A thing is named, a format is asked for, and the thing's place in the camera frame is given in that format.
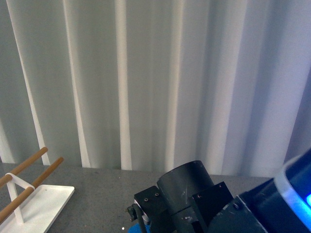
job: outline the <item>blue light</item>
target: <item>blue light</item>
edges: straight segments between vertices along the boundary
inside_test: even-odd
[[[309,204],[309,206],[311,206],[311,194],[307,196],[307,203]]]

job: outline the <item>white stand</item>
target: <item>white stand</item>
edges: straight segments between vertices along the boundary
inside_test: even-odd
[[[19,177],[7,183],[11,200],[17,197],[15,184],[32,187]],[[72,186],[40,185],[1,225],[1,233],[46,233],[74,192]]]

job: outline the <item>blue plastic part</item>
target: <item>blue plastic part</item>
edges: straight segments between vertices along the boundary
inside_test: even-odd
[[[150,226],[149,225],[145,225],[145,226],[146,226],[147,233],[151,233]],[[141,233],[139,224],[137,223],[136,225],[128,229],[128,233]]]
[[[307,196],[307,203],[309,204],[309,206],[311,206],[311,194]]]

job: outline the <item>curtain fold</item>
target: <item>curtain fold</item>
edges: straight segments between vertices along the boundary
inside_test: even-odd
[[[0,158],[274,176],[311,146],[308,0],[0,0]]]

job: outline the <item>black cylinder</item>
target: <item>black cylinder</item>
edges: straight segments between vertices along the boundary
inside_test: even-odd
[[[190,207],[188,197],[214,186],[199,160],[186,163],[167,172],[160,177],[157,185],[170,215]]]

